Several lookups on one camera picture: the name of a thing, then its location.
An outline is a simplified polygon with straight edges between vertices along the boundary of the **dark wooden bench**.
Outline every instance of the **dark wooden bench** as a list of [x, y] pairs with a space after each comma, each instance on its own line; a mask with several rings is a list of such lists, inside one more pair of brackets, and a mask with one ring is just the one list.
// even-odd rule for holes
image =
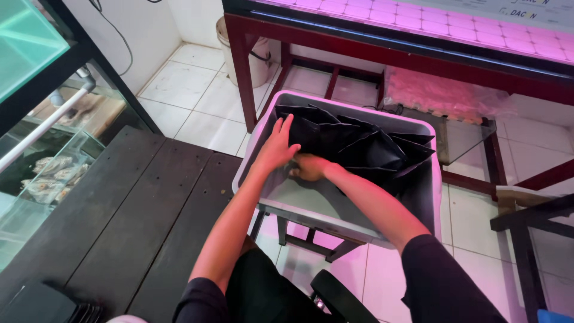
[[171, 321], [240, 163], [125, 127], [0, 273], [0, 310], [40, 280], [100, 302], [102, 321]]

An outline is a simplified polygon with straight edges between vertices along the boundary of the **gray plastic tub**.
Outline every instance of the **gray plastic tub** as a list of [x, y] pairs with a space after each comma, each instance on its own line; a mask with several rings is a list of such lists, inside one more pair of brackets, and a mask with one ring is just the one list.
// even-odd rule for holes
[[[333, 115], [342, 114], [380, 126], [385, 132], [408, 132], [435, 135], [435, 130], [426, 122], [395, 116], [384, 112], [346, 105], [339, 102], [311, 97], [291, 91], [278, 92], [263, 118], [259, 121], [247, 144], [245, 158], [235, 175], [232, 188], [237, 189], [247, 176], [259, 150], [270, 136], [277, 120], [275, 105], [301, 105], [311, 103]], [[428, 144], [436, 150], [433, 139]], [[373, 223], [331, 182], [319, 180], [307, 182], [288, 177], [291, 164], [272, 172], [261, 193], [258, 209], [276, 214], [291, 222], [305, 225], [319, 231], [334, 233], [390, 248], [387, 239]], [[442, 180], [436, 154], [422, 163], [424, 175], [407, 190], [400, 201], [430, 232], [441, 241], [440, 200]]]

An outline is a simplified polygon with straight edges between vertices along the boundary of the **white bucket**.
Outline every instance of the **white bucket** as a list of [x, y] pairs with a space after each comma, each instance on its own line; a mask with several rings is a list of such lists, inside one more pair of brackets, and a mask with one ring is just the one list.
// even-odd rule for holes
[[[215, 28], [217, 30], [217, 38], [221, 43], [225, 62], [227, 63], [229, 79], [231, 80], [231, 83], [237, 86], [237, 76], [235, 75], [235, 66], [233, 65], [233, 58], [231, 57], [231, 47], [229, 46], [229, 36], [227, 35], [224, 17], [217, 20]], [[251, 50], [265, 60], [261, 60], [260, 58], [253, 56], [253, 54], [249, 54], [249, 67], [251, 69], [251, 84], [253, 85], [253, 88], [262, 86], [267, 80], [267, 70], [269, 69], [267, 62], [270, 58], [268, 41], [269, 39], [260, 37]]]

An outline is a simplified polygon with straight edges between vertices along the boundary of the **forearm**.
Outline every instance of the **forearm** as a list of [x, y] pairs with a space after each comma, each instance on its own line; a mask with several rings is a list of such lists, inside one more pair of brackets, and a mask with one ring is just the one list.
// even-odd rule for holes
[[252, 170], [211, 229], [189, 280], [205, 277], [225, 294], [268, 172]]
[[407, 242], [429, 230], [397, 199], [368, 180], [329, 164], [324, 175], [373, 222], [402, 254]]

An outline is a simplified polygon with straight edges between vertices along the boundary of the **person's left hand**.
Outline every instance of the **person's left hand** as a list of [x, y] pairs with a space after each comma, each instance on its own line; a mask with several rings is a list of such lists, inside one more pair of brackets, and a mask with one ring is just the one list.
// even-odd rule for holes
[[293, 115], [287, 116], [285, 122], [279, 118], [273, 126], [273, 132], [267, 139], [251, 169], [264, 171], [266, 175], [278, 167], [285, 165], [293, 155], [301, 149], [300, 144], [289, 147], [289, 129], [293, 122]]

